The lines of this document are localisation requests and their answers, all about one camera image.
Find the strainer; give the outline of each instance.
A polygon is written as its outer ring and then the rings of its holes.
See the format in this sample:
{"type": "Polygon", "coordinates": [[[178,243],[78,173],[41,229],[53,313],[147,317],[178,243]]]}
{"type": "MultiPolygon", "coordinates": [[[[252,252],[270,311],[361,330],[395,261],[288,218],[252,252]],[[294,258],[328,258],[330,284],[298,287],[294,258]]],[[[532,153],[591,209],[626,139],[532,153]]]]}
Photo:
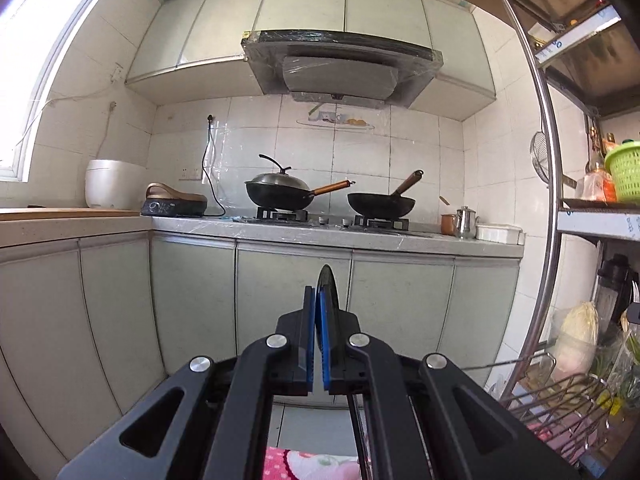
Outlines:
{"type": "MultiPolygon", "coordinates": [[[[546,135],[543,132],[536,132],[531,137],[529,145],[529,153],[531,155],[531,163],[540,180],[545,184],[549,184],[549,160],[546,154],[546,135]]],[[[567,186],[575,189],[577,182],[566,175],[562,176],[562,182],[567,186]]]]}

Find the white rice cooker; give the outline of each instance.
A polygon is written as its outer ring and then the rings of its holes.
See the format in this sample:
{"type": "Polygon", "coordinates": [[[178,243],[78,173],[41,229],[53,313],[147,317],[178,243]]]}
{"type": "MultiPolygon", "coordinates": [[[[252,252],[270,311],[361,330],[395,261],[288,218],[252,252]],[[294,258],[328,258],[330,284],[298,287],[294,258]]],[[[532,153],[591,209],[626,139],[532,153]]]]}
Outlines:
{"type": "Polygon", "coordinates": [[[91,160],[84,176],[89,207],[140,210],[145,200],[146,168],[121,160],[91,160]]]}

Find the floor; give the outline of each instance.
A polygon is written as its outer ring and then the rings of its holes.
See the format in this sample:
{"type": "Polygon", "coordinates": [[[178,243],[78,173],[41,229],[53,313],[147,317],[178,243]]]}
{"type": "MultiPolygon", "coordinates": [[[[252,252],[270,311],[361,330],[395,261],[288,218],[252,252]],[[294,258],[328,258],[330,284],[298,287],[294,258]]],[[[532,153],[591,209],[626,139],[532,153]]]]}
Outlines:
{"type": "Polygon", "coordinates": [[[316,454],[357,455],[349,410],[274,404],[268,446],[316,454]]]}

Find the stove burner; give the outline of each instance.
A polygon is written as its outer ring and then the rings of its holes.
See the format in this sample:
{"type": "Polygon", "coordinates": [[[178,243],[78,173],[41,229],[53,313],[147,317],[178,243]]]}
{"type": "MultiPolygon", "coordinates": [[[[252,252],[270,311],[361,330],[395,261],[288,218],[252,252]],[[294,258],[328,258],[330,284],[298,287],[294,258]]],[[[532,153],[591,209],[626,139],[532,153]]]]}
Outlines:
{"type": "Polygon", "coordinates": [[[362,227],[375,227],[378,229],[390,229],[396,231],[408,231],[409,219],[398,218],[395,220],[379,220],[377,218],[367,218],[365,216],[356,215],[353,220],[353,225],[360,225],[362,227]]]}
{"type": "Polygon", "coordinates": [[[280,220],[284,222],[307,222],[308,213],[302,209],[300,211],[276,211],[275,209],[268,209],[266,207],[258,207],[258,211],[255,215],[257,220],[280,220]]]}

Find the frying pan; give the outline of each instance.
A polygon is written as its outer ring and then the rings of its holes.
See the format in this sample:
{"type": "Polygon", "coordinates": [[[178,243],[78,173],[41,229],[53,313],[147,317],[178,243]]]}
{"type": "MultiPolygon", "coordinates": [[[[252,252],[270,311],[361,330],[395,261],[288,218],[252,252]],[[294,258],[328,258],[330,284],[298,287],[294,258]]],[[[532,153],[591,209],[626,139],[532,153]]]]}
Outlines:
{"type": "Polygon", "coordinates": [[[341,180],[335,184],[318,187],[311,191],[300,189],[299,187],[284,186],[283,184],[266,184],[264,182],[246,182],[245,184],[246,192],[254,204],[269,209],[298,211],[311,204],[314,197],[344,189],[353,184],[353,182],[341,180]]]}
{"type": "Polygon", "coordinates": [[[349,205],[365,218],[380,220],[395,220],[402,218],[414,208],[415,200],[400,196],[411,186],[416,184],[424,172],[415,170],[391,195],[377,193],[349,193],[349,205]]]}

